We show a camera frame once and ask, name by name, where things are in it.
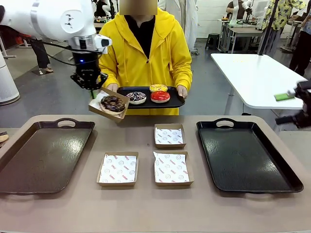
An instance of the small cardboard box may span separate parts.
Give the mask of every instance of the small cardboard box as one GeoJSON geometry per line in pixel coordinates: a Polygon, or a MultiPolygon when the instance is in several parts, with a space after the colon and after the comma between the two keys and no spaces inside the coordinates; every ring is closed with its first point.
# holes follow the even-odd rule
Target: small cardboard box
{"type": "Polygon", "coordinates": [[[130,103],[130,99],[129,98],[127,98],[127,97],[125,97],[125,96],[123,96],[123,95],[121,95],[119,93],[110,91],[110,90],[102,87],[101,88],[101,92],[97,95],[96,99],[92,100],[89,103],[88,109],[91,112],[97,113],[99,115],[102,115],[102,116],[104,116],[106,118],[109,118],[109,119],[113,120],[116,123],[119,123],[120,121],[122,121],[124,119],[129,103],[130,103]],[[124,103],[125,103],[125,110],[123,111],[123,113],[120,114],[120,115],[110,115],[108,113],[103,112],[101,110],[100,106],[99,106],[99,102],[102,100],[103,94],[107,95],[107,96],[116,96],[116,97],[119,97],[120,99],[122,99],[124,101],[124,103]]]}
{"type": "Polygon", "coordinates": [[[161,182],[156,182],[156,171],[155,171],[155,184],[157,186],[190,186],[194,182],[194,176],[193,176],[193,170],[189,158],[189,154],[187,151],[170,151],[170,150],[164,150],[164,151],[155,151],[156,153],[159,154],[184,154],[186,156],[186,167],[187,167],[187,172],[189,176],[189,182],[182,182],[182,183],[161,183],[161,182]]]}
{"type": "Polygon", "coordinates": [[[103,157],[103,160],[101,162],[101,166],[99,168],[99,172],[97,175],[97,183],[100,186],[107,187],[107,186],[134,186],[137,180],[137,174],[138,174],[138,152],[106,152],[105,156],[103,157]],[[118,156],[135,156],[136,157],[136,167],[135,167],[135,179],[134,182],[128,182],[128,183],[101,183],[100,182],[100,176],[101,171],[104,163],[104,158],[106,155],[118,155],[118,156]]]}
{"type": "Polygon", "coordinates": [[[186,136],[184,127],[182,124],[155,124],[155,147],[158,149],[183,149],[186,145],[186,136]],[[181,135],[183,138],[183,143],[181,144],[158,144],[156,141],[156,130],[179,130],[181,129],[181,135]]]}

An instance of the stool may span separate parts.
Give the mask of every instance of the stool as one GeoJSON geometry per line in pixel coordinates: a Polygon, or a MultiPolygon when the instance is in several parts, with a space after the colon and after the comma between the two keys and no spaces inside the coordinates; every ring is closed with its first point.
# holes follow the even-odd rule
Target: stool
{"type": "Polygon", "coordinates": [[[218,41],[219,41],[219,34],[217,33],[208,34],[208,38],[207,38],[206,45],[205,45],[205,50],[207,47],[211,48],[212,50],[216,50],[218,41]]]}

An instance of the person's left hand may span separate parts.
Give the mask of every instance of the person's left hand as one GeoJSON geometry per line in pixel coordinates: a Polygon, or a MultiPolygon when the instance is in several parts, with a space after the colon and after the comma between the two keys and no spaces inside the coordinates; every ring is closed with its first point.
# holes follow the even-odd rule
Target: person's left hand
{"type": "Polygon", "coordinates": [[[177,92],[178,92],[179,96],[181,96],[184,99],[187,98],[188,91],[187,91],[187,89],[183,85],[178,85],[176,89],[177,89],[177,92]]]}
{"type": "Polygon", "coordinates": [[[293,15],[292,17],[290,17],[290,19],[288,21],[295,21],[296,19],[298,19],[299,16],[298,15],[293,15]]]}

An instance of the yellow frosted donut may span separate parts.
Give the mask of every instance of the yellow frosted donut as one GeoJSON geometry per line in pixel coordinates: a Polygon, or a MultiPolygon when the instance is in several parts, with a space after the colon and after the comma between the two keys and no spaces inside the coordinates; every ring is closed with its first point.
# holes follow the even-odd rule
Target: yellow frosted donut
{"type": "Polygon", "coordinates": [[[163,84],[153,84],[150,86],[150,91],[151,92],[156,92],[156,91],[165,91],[167,92],[167,86],[163,84]]]}

